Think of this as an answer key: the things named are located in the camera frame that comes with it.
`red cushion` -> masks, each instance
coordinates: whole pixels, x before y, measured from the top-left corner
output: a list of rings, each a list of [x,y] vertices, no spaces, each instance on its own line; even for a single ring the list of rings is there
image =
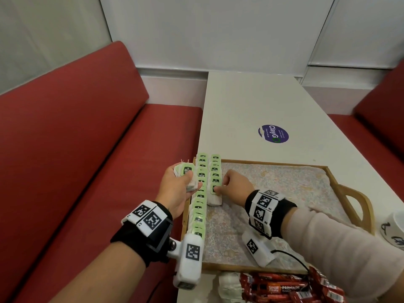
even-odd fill
[[[404,60],[359,102],[354,112],[404,158]]]
[[[121,42],[0,96],[0,302],[147,98]]]
[[[120,220],[145,199],[153,200],[165,169],[192,160],[197,151],[202,110],[146,105],[98,174],[71,217],[38,264],[16,302],[48,302],[109,243]],[[179,239],[181,218],[171,236]],[[144,302],[174,267],[151,264],[131,302]],[[172,279],[154,302],[175,302]]]
[[[404,202],[404,164],[353,116],[329,115]]]

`person's left hand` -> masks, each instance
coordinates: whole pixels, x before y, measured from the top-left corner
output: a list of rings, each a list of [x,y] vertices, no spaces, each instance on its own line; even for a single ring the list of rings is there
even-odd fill
[[[160,189],[158,191],[156,202],[164,205],[173,215],[173,219],[179,217],[184,211],[185,201],[191,197],[197,190],[202,187],[202,183],[198,183],[198,189],[187,192],[187,185],[192,180],[193,173],[188,171],[181,177],[176,177],[174,167],[180,163],[170,166],[165,171],[161,179]]]

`tray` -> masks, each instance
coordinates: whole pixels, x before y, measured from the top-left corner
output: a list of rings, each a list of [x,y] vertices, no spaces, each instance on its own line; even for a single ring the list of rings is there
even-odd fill
[[[298,207],[314,207],[343,222],[361,227],[371,234],[375,232],[375,219],[369,199],[354,189],[338,184],[326,166],[222,159],[223,174],[230,168],[247,176],[257,189],[268,187],[279,190]],[[362,220],[356,214],[347,195],[360,203],[363,211]],[[189,200],[185,204],[183,214],[182,237],[187,230],[188,206]],[[202,269],[306,273],[296,260],[283,254],[277,255],[277,259],[266,268],[258,267],[241,243],[241,234],[247,224],[248,216],[245,210],[226,198],[223,198],[222,206],[208,207]],[[272,242],[276,249],[292,253],[303,260],[302,256],[291,250],[284,240],[274,238]]]

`black wristband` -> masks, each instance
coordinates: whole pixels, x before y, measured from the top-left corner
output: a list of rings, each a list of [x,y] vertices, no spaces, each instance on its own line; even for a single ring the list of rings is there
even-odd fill
[[[250,208],[251,203],[255,195],[259,192],[259,190],[254,190],[250,195],[247,197],[245,210],[248,215],[250,215]],[[297,207],[297,205],[293,202],[290,202],[287,199],[282,199],[278,202],[278,205],[274,209],[272,213],[272,219],[270,222],[272,237],[279,237],[282,238],[282,234],[280,233],[280,227],[282,225],[283,219],[285,218],[286,214],[293,208]]]
[[[145,262],[146,267],[152,261],[168,262],[167,253],[170,243],[170,231],[173,227],[173,216],[162,204],[154,202],[167,215],[167,219],[146,237],[135,224],[125,221],[123,226],[111,238],[113,242],[123,242],[133,249]]]

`mug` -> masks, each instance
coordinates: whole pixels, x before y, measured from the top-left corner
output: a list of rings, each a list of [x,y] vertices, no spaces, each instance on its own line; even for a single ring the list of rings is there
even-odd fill
[[[404,250],[404,211],[391,213],[381,224],[380,232],[390,244]]]

